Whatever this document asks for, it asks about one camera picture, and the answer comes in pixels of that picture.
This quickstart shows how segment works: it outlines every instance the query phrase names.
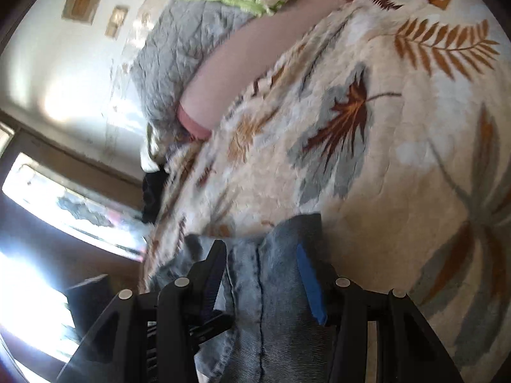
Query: bed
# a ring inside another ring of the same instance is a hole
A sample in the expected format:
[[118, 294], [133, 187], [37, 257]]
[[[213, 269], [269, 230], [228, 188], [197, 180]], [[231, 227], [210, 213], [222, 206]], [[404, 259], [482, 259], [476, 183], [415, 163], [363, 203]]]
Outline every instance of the bed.
[[511, 351], [510, 60], [481, 0], [334, 10], [210, 139], [171, 134], [141, 289], [190, 233], [320, 212], [340, 275], [407, 290], [464, 380], [490, 381]]

